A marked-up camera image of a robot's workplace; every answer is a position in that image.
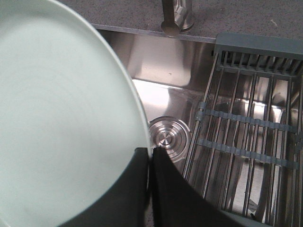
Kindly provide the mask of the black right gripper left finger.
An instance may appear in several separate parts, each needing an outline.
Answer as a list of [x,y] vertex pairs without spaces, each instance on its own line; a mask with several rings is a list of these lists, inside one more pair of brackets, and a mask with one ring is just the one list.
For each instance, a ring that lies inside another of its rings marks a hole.
[[126,169],[95,203],[62,227],[142,227],[148,189],[147,148],[136,148]]

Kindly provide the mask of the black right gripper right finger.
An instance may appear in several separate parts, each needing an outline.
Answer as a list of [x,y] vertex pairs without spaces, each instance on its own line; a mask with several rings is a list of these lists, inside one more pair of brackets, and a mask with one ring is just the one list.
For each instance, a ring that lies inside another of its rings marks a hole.
[[219,211],[186,182],[164,148],[152,155],[152,209],[156,227],[261,227],[262,224]]

